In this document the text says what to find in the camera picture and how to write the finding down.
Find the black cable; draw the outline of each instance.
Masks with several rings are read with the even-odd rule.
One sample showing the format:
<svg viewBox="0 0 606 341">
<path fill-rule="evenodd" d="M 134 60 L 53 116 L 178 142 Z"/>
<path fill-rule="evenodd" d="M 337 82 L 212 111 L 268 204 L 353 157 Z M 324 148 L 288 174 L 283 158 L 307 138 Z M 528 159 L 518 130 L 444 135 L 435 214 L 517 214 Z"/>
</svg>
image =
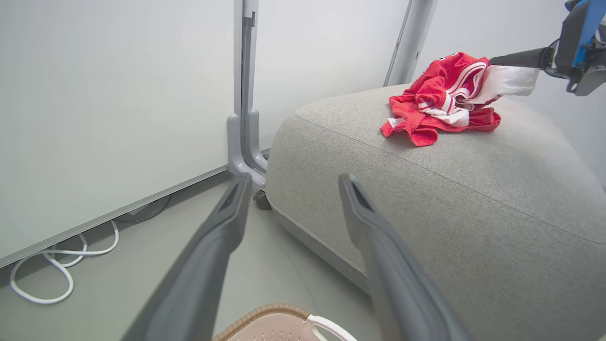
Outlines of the black cable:
<svg viewBox="0 0 606 341">
<path fill-rule="evenodd" d="M 168 207 L 168 204 L 170 204 L 170 201 L 171 201 L 172 199 L 173 199 L 173 195 L 171 194 L 171 195 L 168 197 L 168 200 L 166 201 L 166 204 L 164 204 L 164 206 L 162 206 L 162 208 L 160 208 L 160 210 L 158 210 L 157 212 L 155 212 L 154 214 L 152 214 L 152 215 L 150 215 L 150 216 L 148 216 L 148 217 L 145 217 L 145 218 L 140 218 L 140 219 L 134 219 L 134 220 L 118 219 L 118 218 L 116 218 L 116 219 L 114 219 L 114 221 L 119 221 L 119 222 L 121 222 L 121 223 L 138 223 L 138 222 L 140 222 L 140 221 L 146 221 L 146 220 L 149 220 L 149 219 L 151 219 L 151 218 L 153 218 L 153 217 L 157 216 L 158 214 L 162 213 L 162 212 L 163 212 L 163 211 L 164 211 L 164 210 L 165 210 L 165 209 Z"/>
</svg>

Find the beige fabric ottoman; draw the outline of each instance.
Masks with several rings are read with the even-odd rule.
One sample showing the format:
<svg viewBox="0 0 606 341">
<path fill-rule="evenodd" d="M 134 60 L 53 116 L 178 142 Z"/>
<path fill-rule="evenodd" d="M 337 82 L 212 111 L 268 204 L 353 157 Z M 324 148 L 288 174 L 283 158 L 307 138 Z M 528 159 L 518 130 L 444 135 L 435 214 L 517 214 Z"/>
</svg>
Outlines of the beige fabric ottoman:
<svg viewBox="0 0 606 341">
<path fill-rule="evenodd" d="M 339 199 L 349 172 L 478 340 L 603 336 L 606 195 L 549 113 L 502 98 L 494 132 L 414 147 L 379 131 L 406 88 L 309 104 L 282 125 L 266 185 L 280 222 L 367 290 Z"/>
</svg>

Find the whiteboard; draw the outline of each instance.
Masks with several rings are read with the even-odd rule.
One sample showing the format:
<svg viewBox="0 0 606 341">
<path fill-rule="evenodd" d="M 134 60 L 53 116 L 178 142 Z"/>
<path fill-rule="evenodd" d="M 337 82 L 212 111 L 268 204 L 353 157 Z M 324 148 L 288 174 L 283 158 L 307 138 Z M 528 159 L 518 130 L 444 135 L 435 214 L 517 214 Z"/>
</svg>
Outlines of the whiteboard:
<svg viewBox="0 0 606 341">
<path fill-rule="evenodd" d="M 407 0 L 259 0 L 253 107 L 261 149 L 296 109 L 381 87 L 407 6 Z"/>
<path fill-rule="evenodd" d="M 234 52 L 233 1 L 0 1 L 0 266 L 226 165 Z"/>
</svg>

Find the clothing tag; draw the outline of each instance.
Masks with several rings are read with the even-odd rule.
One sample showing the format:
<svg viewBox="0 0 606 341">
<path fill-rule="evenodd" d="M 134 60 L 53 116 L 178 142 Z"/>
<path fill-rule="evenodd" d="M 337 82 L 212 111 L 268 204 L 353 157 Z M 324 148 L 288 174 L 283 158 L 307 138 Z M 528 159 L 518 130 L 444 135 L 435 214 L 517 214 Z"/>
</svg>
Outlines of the clothing tag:
<svg viewBox="0 0 606 341">
<path fill-rule="evenodd" d="M 390 117 L 387 119 L 392 128 L 395 128 L 398 124 L 404 122 L 406 119 L 402 117 Z"/>
</svg>

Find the caster wheel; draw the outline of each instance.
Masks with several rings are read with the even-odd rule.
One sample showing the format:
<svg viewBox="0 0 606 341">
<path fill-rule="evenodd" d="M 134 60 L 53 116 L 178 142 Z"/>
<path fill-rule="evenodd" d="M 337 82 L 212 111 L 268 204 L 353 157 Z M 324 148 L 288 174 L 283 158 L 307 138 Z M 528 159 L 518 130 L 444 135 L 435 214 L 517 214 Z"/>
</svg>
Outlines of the caster wheel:
<svg viewBox="0 0 606 341">
<path fill-rule="evenodd" d="M 271 205 L 270 205 L 269 201 L 267 201 L 267 197 L 265 196 L 264 191 L 257 192 L 255 194 L 255 196 L 253 197 L 253 200 L 257 204 L 257 208 L 259 208 L 260 210 L 262 210 L 262 211 L 271 210 Z"/>
</svg>

